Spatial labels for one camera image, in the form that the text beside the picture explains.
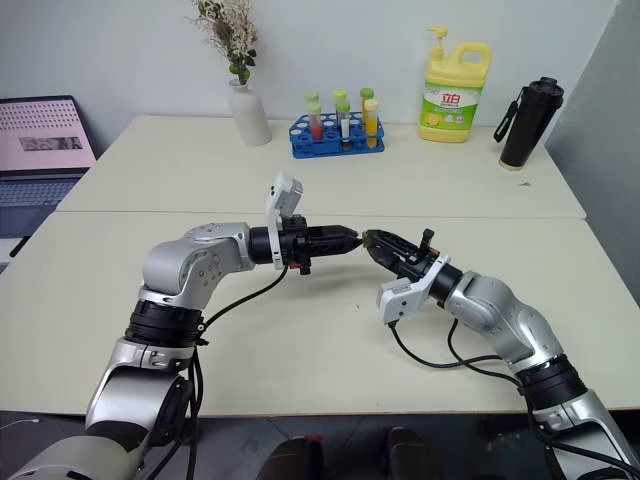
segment dried flower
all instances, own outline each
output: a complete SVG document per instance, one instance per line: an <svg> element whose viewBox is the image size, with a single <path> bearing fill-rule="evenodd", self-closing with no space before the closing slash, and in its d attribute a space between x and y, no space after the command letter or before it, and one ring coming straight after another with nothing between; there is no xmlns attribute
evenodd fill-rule
<svg viewBox="0 0 640 480"><path fill-rule="evenodd" d="M207 34L207 41L229 60L229 71L238 75L240 84L249 79L254 67L256 50L253 43L258 31L249 20L249 0L192 0L198 18L192 20Z"/></svg>

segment white vase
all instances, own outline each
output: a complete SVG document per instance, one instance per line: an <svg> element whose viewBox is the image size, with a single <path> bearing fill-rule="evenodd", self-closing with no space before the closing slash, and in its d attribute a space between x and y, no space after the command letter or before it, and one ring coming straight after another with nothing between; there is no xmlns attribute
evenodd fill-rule
<svg viewBox="0 0 640 480"><path fill-rule="evenodd" d="M229 106L244 143L257 146L270 142L271 129L258 94L238 80L231 80L229 85L233 88Z"/></svg>

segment dish soap bottle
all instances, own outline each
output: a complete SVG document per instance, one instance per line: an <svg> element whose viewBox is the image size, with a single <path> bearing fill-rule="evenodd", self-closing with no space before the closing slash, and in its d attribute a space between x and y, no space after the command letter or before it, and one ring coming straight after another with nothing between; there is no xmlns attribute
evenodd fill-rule
<svg viewBox="0 0 640 480"><path fill-rule="evenodd" d="M434 142L464 142L469 136L480 93L484 86L491 48L484 43L463 42L445 57L442 39L445 27L430 27L438 46L431 49L422 97L420 137ZM482 61L464 60L465 53L480 53Z"/></svg>

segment bottle handle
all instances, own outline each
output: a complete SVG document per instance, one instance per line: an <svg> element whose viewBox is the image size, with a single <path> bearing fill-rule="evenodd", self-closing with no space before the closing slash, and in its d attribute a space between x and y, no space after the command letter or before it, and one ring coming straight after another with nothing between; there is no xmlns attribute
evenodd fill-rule
<svg viewBox="0 0 640 480"><path fill-rule="evenodd" d="M491 63L491 48L489 48L489 45L478 42L463 42L458 45L458 48L456 48L451 55L452 60L456 63L462 63L462 56L467 52L481 53L482 62L479 62L476 65L485 70L489 68L489 64Z"/></svg>
<svg viewBox="0 0 640 480"><path fill-rule="evenodd" d="M509 130L509 126L511 125L511 121L513 117L515 117L516 113L518 113L518 101L522 94L525 92L527 87L522 87L520 93L518 94L518 98L516 98L513 102L509 104L509 108L507 109L507 113L504 114L504 118L496 127L496 131L493 132L493 139L496 142L500 142L504 136L507 134L507 130Z"/></svg>

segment green test tube cap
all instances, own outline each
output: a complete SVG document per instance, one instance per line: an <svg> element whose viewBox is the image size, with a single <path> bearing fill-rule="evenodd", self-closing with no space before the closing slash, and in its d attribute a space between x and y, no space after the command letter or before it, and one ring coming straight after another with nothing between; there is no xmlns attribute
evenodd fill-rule
<svg viewBox="0 0 640 480"><path fill-rule="evenodd" d="M349 113L351 111L351 104L346 100L338 100L336 103L336 111L338 113Z"/></svg>
<svg viewBox="0 0 640 480"><path fill-rule="evenodd" d="M365 100L373 98L373 88L361 88L360 98L364 98Z"/></svg>
<svg viewBox="0 0 640 480"><path fill-rule="evenodd" d="M309 90L304 94L304 99L307 103L317 102L320 100L320 94L317 90Z"/></svg>
<svg viewBox="0 0 640 480"><path fill-rule="evenodd" d="M322 107L318 102L307 103L307 112L309 115L319 115L322 112Z"/></svg>
<svg viewBox="0 0 640 480"><path fill-rule="evenodd" d="M333 95L333 99L336 101L336 104L341 100L347 100L347 91L343 90L342 88L336 88L333 92L331 92L331 95Z"/></svg>

